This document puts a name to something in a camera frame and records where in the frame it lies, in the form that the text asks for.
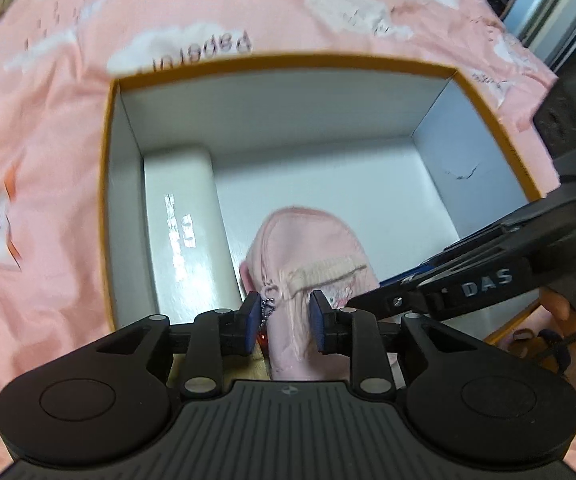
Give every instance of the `pink pouch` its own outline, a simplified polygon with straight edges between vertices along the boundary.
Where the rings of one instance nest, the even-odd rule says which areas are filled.
[[[267,322],[272,378],[347,379],[348,357],[317,352],[308,298],[320,289],[333,308],[341,308],[353,296],[379,286],[353,232],[322,211],[280,209],[263,222],[245,263],[241,275],[246,288],[253,285],[274,305]]]

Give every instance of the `black cable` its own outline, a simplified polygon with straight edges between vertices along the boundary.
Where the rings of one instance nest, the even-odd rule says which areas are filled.
[[[553,355],[560,348],[563,348],[564,346],[572,345],[573,343],[576,343],[576,332],[573,332],[572,334],[565,337],[564,339],[562,339],[558,343],[555,343],[553,346],[546,348],[542,352],[539,352],[537,355],[535,355],[535,357],[532,358],[532,361],[534,361],[535,363],[540,363],[546,357],[550,357],[551,355]]]

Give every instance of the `box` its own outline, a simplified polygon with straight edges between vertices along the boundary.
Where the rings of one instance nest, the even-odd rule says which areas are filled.
[[[117,326],[237,308],[239,264],[277,208],[338,216],[385,280],[540,197],[469,80],[416,60],[250,56],[128,76],[104,139]],[[485,337],[533,297],[451,324]]]

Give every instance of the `pink bedsheet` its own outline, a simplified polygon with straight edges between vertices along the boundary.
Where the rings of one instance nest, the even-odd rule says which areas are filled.
[[[0,21],[0,389],[110,330],[97,198],[112,75],[296,50],[460,67],[540,190],[558,184],[530,124],[554,76],[484,0],[17,0]]]

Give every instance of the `ribbed black surface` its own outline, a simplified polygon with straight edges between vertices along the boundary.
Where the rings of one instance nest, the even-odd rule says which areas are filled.
[[[50,470],[17,462],[2,480],[574,480],[562,463],[484,472],[427,450],[388,404],[343,383],[239,381],[217,400],[186,405],[159,441],[123,462]]]

